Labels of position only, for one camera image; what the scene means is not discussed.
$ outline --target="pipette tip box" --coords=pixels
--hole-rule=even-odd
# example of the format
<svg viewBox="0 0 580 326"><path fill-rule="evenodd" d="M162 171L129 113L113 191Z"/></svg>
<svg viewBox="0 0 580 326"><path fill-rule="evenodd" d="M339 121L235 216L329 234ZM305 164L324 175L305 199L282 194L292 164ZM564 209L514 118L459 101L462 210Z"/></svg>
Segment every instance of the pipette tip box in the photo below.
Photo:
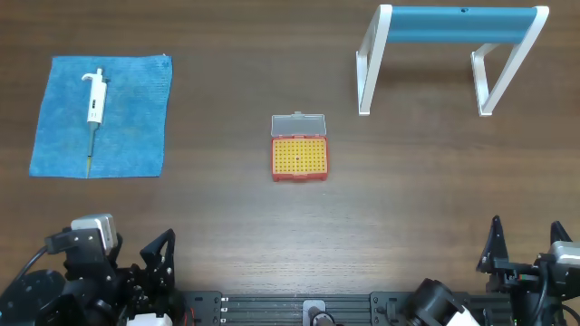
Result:
<svg viewBox="0 0 580 326"><path fill-rule="evenodd" d="M272 116L274 181L328 177L328 139L323 114Z"/></svg>

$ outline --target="clear plastic lid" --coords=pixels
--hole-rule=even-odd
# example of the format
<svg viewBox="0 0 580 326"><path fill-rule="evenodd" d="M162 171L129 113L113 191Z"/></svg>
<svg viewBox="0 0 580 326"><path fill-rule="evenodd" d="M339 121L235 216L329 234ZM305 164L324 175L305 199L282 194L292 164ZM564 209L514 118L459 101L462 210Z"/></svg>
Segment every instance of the clear plastic lid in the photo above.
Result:
<svg viewBox="0 0 580 326"><path fill-rule="evenodd" d="M272 116L272 137L325 135L326 122L323 114L302 114L296 111L290 115Z"/></svg>

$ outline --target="wooden table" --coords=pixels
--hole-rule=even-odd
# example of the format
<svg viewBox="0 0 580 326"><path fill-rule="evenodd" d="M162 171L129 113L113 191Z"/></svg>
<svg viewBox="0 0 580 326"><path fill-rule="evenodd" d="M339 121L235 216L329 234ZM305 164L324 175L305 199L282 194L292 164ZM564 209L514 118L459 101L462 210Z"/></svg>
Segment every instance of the wooden table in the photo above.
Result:
<svg viewBox="0 0 580 326"><path fill-rule="evenodd" d="M354 52L380 3L0 2L0 285L45 236L102 212L126 240L121 265L171 227L179 287L237 293L411 291L425 277L483 292L495 214L515 262L548 250L554 220L580 239L578 2L550 3L492 117L478 116L477 44L388 44L365 118ZM53 56L161 53L174 65L161 177L28 177ZM507 54L489 55L491 80ZM325 182L272 181L270 119L295 110L326 117Z"/></svg>

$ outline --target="white bracket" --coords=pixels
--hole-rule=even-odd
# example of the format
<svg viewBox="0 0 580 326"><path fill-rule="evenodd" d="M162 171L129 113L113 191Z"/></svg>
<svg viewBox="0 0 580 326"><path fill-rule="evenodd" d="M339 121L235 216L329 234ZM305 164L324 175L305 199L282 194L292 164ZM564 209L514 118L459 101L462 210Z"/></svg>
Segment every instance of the white bracket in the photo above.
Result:
<svg viewBox="0 0 580 326"><path fill-rule="evenodd" d="M546 6L537 6L536 9L536 18L527 29L522 42L514 46L507 59L506 66L491 93L488 90L488 80L483 58L499 44L487 43L471 53L471 64L480 116L491 115L501 95L503 95L509 82L511 82L517 69L536 41L542 27L544 27L544 23L549 14L549 8ZM374 88L381 68L382 54L387 43L391 17L392 5L379 5L362 39L361 48L356 53L358 106L359 115L362 116L371 114L372 95L374 94Z"/></svg>
<svg viewBox="0 0 580 326"><path fill-rule="evenodd" d="M496 104L498 104L501 95L504 94L509 82L514 78L517 69L526 58L532 45L534 45L540 31L542 31L542 27L544 27L550 9L546 6L537 6L536 10L537 14L536 18L534 18L534 22L532 22L527 29L522 42L514 45L514 48L511 50L509 58L507 59L506 66L499 75L498 81L493 87L491 93L489 93L488 89L488 78L486 77L486 67L483 58L486 54L498 47L499 44L483 44L479 49L471 53L471 67L473 68L475 92L478 97L479 116L486 117L491 115L491 112L496 107Z"/></svg>

